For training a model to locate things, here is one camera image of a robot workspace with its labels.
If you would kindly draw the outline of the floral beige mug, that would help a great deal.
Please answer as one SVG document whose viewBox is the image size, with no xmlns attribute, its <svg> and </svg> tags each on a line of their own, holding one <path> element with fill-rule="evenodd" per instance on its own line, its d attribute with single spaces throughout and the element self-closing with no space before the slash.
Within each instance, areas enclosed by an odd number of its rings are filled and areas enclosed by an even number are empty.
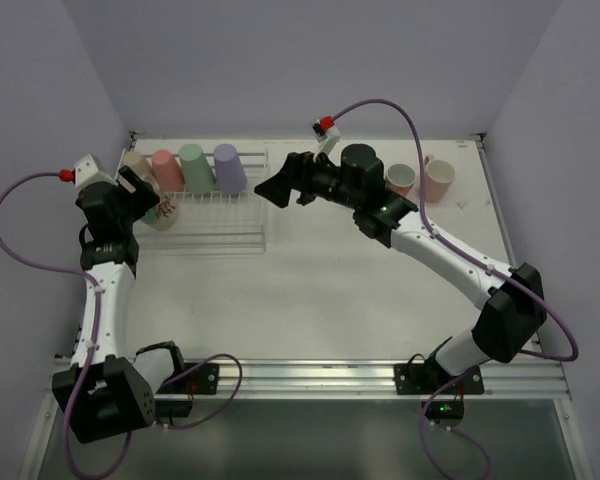
<svg viewBox="0 0 600 480">
<path fill-rule="evenodd" d="M 141 218 L 141 222 L 156 231 L 165 231 L 173 227 L 179 218 L 179 207 L 177 202 L 163 191 L 157 180 L 151 174 L 141 176 L 158 195 L 159 202 L 149 209 Z"/>
</svg>

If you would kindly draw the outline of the light pink mug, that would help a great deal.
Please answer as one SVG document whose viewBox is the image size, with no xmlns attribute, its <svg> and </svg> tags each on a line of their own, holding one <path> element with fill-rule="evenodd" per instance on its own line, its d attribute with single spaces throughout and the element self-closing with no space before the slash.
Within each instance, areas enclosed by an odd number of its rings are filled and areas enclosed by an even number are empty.
<svg viewBox="0 0 600 480">
<path fill-rule="evenodd" d="M 421 176 L 419 193 L 428 203 L 439 202 L 448 192 L 456 178 L 454 166 L 441 159 L 427 155 L 424 159 L 424 174 Z"/>
</svg>

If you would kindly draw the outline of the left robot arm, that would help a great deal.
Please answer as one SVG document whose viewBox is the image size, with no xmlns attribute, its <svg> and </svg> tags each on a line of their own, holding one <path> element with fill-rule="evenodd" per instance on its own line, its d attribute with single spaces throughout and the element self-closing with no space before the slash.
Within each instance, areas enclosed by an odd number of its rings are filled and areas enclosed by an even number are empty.
<svg viewBox="0 0 600 480">
<path fill-rule="evenodd" d="M 116 178 L 90 156 L 72 172 L 77 207 L 86 218 L 79 234 L 86 302 L 75 352 L 67 370 L 52 378 L 52 392 L 77 440 L 83 444 L 150 426 L 155 395 L 183 373 L 172 341 L 125 355 L 124 335 L 136 280 L 139 244 L 133 227 L 157 206 L 153 186 L 128 167 Z"/>
</svg>

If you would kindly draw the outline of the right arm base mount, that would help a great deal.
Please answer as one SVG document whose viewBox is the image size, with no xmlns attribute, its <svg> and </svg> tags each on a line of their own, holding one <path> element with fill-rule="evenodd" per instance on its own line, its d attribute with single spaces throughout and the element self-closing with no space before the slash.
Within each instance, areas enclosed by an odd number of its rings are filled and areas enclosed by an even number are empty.
<svg viewBox="0 0 600 480">
<path fill-rule="evenodd" d="M 424 359 L 421 354 L 413 355 L 407 362 L 393 365 L 393 380 L 398 395 L 423 396 L 432 394 L 452 378 L 453 375 L 448 374 L 433 360 Z M 472 367 L 466 377 L 456 380 L 443 391 L 443 394 L 447 395 L 459 393 L 468 395 L 482 395 L 485 393 L 481 371 L 478 366 Z"/>
</svg>

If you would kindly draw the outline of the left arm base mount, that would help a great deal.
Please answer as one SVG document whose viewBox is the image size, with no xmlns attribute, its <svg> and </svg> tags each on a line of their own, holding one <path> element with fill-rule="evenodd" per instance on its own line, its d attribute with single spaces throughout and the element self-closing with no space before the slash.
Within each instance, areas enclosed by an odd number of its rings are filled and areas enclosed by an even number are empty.
<svg viewBox="0 0 600 480">
<path fill-rule="evenodd" d="M 219 365 L 208 363 L 172 383 L 164 383 L 158 393 L 180 395 L 215 395 L 219 381 Z"/>
</svg>

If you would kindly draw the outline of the purple tumbler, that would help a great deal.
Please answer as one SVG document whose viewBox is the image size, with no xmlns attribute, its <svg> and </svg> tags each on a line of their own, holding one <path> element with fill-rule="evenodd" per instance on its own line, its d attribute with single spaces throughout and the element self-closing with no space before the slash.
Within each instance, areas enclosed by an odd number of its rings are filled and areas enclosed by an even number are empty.
<svg viewBox="0 0 600 480">
<path fill-rule="evenodd" d="M 237 149 L 228 143 L 213 151 L 216 179 L 219 189 L 227 195 L 237 195 L 247 186 L 247 176 Z"/>
</svg>

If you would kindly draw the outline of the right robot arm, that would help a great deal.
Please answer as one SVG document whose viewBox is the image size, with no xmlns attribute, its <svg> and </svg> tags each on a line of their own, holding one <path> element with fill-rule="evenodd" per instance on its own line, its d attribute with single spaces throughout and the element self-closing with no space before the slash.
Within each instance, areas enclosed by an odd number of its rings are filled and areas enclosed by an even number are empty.
<svg viewBox="0 0 600 480">
<path fill-rule="evenodd" d="M 317 198 L 348 207 L 358 229 L 387 248 L 406 254 L 454 285 L 480 311 L 474 327 L 446 340 L 427 358 L 428 375 L 442 381 L 489 360 L 510 362 L 547 318 L 537 303 L 539 272 L 487 258 L 472 264 L 425 226 L 417 206 L 390 190 L 384 164 L 365 144 L 344 148 L 340 164 L 324 153 L 290 153 L 278 173 L 256 186 L 279 208 L 298 191 L 298 204 Z"/>
</svg>

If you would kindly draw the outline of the salmon textured mug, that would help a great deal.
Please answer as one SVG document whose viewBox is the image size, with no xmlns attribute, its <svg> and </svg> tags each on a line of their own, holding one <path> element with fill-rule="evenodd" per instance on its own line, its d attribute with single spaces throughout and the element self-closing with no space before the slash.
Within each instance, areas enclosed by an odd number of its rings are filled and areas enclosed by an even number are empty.
<svg viewBox="0 0 600 480">
<path fill-rule="evenodd" d="M 385 174 L 386 186 L 402 197 L 407 197 L 416 182 L 415 171 L 406 164 L 394 164 Z"/>
</svg>

